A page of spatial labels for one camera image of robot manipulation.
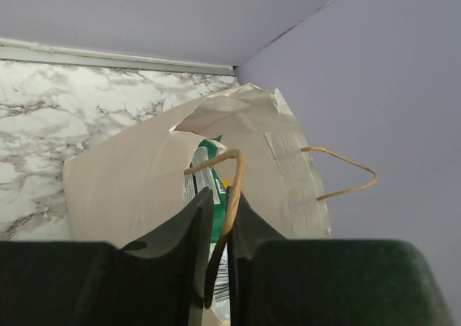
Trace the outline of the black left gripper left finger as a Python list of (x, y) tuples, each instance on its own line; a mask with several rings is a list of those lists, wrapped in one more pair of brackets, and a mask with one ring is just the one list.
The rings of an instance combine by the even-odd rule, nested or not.
[(212, 193), (116, 248), (105, 242), (1, 243), (3, 325), (199, 325)]

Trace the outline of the beige paper bag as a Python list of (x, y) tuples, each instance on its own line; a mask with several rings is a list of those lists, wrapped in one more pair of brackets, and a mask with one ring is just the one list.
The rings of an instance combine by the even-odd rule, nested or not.
[(121, 247), (177, 214), (199, 143), (222, 136), (249, 174), (245, 195), (290, 238), (327, 238), (321, 177), (280, 92), (252, 84), (183, 103), (68, 160), (63, 183), (73, 236)]

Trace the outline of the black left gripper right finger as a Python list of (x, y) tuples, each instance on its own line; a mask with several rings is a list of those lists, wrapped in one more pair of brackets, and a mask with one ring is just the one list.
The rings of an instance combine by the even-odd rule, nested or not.
[(246, 196), (228, 238), (232, 325), (453, 325), (423, 253), (389, 239), (290, 238)]

